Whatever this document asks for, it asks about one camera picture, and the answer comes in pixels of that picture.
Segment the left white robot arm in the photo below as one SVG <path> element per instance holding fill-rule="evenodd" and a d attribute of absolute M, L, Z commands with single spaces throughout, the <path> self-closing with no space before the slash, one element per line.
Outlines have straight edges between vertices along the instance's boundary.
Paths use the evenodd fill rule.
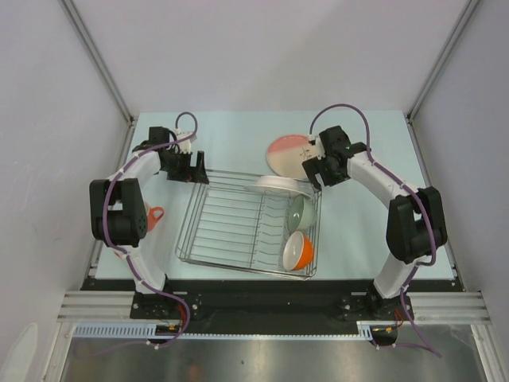
<path fill-rule="evenodd" d="M 149 233 L 142 189 L 160 172 L 170 181 L 209 183 L 204 152 L 192 152 L 196 133 L 177 127 L 151 127 L 148 139 L 134 147 L 126 164 L 110 177 L 89 185 L 92 235 L 126 264 L 135 290 L 151 294 L 147 306 L 159 318 L 174 312 L 176 299 L 163 291 L 166 275 L 161 266 L 142 250 L 141 242 Z M 195 165 L 191 163 L 193 155 Z"/>

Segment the pink cream floral plate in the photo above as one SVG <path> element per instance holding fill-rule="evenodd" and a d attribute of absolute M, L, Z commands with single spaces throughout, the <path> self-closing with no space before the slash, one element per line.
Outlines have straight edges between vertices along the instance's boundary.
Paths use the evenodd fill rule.
<path fill-rule="evenodd" d="M 269 167 L 280 177 L 306 180 L 302 163 L 317 155 L 308 137 L 301 134 L 288 134 L 275 139 L 266 150 Z"/>

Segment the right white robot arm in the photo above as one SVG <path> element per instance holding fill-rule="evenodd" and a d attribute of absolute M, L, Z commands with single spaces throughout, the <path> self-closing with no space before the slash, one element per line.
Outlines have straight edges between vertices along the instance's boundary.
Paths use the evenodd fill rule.
<path fill-rule="evenodd" d="M 448 233 L 442 199 L 433 186 L 409 185 L 375 159 L 366 143 L 353 143 L 339 126 L 309 136 L 315 154 L 302 167 L 313 188 L 346 180 L 360 183 L 388 212 L 389 255 L 368 287 L 363 310 L 385 319 L 406 306 L 404 294 L 420 267 L 432 267 Z"/>

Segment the white orange ceramic bowl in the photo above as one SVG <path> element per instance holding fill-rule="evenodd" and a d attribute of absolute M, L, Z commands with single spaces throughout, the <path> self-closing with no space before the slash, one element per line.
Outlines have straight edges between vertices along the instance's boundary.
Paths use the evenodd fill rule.
<path fill-rule="evenodd" d="M 300 271 L 311 264 L 314 249 L 306 234 L 296 231 L 289 236 L 282 252 L 282 264 L 286 271 Z"/>

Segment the green ceramic bowl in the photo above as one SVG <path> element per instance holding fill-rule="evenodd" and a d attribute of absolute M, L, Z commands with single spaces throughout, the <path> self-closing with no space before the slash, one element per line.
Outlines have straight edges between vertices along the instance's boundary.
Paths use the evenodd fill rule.
<path fill-rule="evenodd" d="M 287 227 L 290 232 L 305 231 L 317 221 L 317 211 L 311 200 L 303 195 L 295 197 L 289 207 Z"/>

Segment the white scalloped plate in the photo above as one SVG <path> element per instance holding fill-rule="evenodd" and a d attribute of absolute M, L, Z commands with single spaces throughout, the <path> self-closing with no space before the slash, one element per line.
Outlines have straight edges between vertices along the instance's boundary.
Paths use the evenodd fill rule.
<path fill-rule="evenodd" d="M 285 197 L 296 197 L 298 195 L 310 197 L 308 193 L 302 190 L 298 182 L 290 177 L 263 175 L 254 184 L 245 185 L 244 189 L 254 193 L 274 193 Z"/>

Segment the metal wire dish rack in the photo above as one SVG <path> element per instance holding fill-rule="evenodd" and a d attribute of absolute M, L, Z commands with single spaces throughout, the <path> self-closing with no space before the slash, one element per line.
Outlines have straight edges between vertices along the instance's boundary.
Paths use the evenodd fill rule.
<path fill-rule="evenodd" d="M 287 279 L 316 274 L 316 259 L 300 270 L 283 266 L 291 192 L 257 192 L 255 174 L 211 170 L 208 179 L 192 188 L 176 246 L 180 260 Z"/>

